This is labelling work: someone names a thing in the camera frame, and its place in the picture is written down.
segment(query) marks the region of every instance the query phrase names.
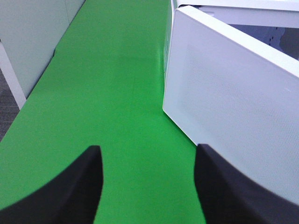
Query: white panel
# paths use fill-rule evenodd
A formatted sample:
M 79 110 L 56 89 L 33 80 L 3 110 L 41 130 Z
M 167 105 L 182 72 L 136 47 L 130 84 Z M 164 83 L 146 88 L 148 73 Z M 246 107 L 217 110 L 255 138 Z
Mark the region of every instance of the white panel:
M 176 11 L 169 57 L 170 118 L 299 204 L 299 62 L 191 6 Z
M 69 26 L 64 0 L 0 0 L 0 39 L 27 96 Z
M 81 8 L 84 1 L 85 0 L 65 0 L 69 22 L 71 22 L 74 19 L 75 15 Z

